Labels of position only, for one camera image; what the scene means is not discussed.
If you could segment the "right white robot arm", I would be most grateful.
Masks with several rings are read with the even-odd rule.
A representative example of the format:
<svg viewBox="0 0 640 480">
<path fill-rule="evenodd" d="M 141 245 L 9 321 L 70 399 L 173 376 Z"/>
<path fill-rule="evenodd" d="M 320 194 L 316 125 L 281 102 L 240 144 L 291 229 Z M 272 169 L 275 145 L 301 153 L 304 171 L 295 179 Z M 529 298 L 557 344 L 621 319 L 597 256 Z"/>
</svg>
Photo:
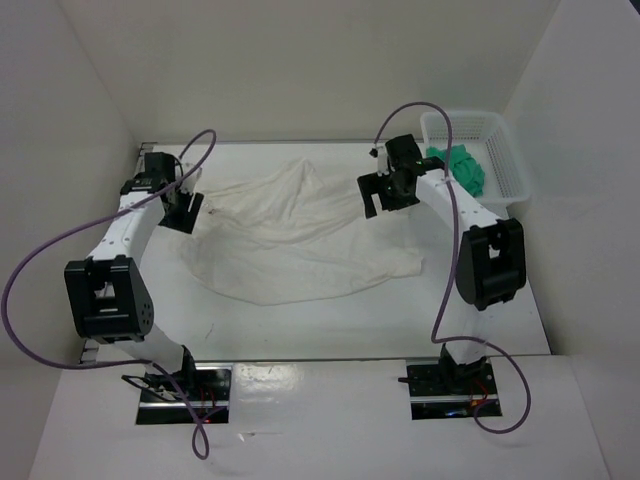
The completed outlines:
<svg viewBox="0 0 640 480">
<path fill-rule="evenodd" d="M 367 218 L 418 204 L 453 233 L 453 255 L 431 340 L 439 345 L 441 389 L 462 393 L 485 368 L 489 310 L 526 283 L 524 229 L 484 208 L 453 175 L 452 151 L 425 157 L 411 134 L 373 147 L 375 172 L 357 180 Z"/>
</svg>

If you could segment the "white tank top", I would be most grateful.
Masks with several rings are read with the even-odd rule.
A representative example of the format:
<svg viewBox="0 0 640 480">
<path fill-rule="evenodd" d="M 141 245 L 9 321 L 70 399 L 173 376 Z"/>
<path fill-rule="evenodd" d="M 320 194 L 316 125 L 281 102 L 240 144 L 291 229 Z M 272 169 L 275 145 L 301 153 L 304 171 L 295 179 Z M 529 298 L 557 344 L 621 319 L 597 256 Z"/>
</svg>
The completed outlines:
<svg viewBox="0 0 640 480">
<path fill-rule="evenodd" d="M 205 184 L 179 254 L 209 290 L 260 306 L 347 296 L 417 276 L 423 262 L 407 215 L 365 218 L 355 180 L 323 177 L 306 159 Z"/>
</svg>

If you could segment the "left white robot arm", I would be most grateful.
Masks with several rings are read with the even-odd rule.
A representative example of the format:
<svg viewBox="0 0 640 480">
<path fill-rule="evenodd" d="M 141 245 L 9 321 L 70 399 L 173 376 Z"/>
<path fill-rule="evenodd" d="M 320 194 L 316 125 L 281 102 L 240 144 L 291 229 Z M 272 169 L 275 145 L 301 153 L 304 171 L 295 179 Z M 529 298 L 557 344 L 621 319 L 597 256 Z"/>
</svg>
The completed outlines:
<svg viewBox="0 0 640 480">
<path fill-rule="evenodd" d="M 148 360 L 146 385 L 176 399 L 191 397 L 199 375 L 187 347 L 155 325 L 151 294 L 139 270 L 154 230 L 190 234 L 204 196 L 183 165 L 164 152 L 144 155 L 143 169 L 120 190 L 118 212 L 104 237 L 83 260 L 69 262 L 64 280 L 77 333 L 113 345 L 134 360 Z"/>
</svg>

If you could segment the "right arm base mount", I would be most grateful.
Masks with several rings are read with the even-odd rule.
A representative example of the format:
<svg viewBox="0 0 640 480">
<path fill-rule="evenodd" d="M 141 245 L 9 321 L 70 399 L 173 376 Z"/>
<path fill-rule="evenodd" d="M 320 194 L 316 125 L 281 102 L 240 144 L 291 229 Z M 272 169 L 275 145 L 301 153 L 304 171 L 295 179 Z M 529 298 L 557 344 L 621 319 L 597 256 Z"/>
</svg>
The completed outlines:
<svg viewBox="0 0 640 480">
<path fill-rule="evenodd" d="M 413 420 L 500 417 L 498 390 L 490 361 L 454 363 L 444 350 L 438 358 L 409 360 L 397 381 L 408 389 Z"/>
</svg>

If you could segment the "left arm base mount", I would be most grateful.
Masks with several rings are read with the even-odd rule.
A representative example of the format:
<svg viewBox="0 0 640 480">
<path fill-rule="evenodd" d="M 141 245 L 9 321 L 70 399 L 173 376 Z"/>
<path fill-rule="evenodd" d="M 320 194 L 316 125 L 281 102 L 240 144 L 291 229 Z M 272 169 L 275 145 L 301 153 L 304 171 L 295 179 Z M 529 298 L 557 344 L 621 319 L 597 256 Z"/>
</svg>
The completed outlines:
<svg viewBox="0 0 640 480">
<path fill-rule="evenodd" d="M 121 380 L 140 392 L 136 424 L 193 424 L 186 403 L 162 375 L 122 375 Z M 176 378 L 196 416 L 204 424 L 227 424 L 230 416 L 232 370 L 213 367 L 193 371 L 193 378 Z"/>
</svg>

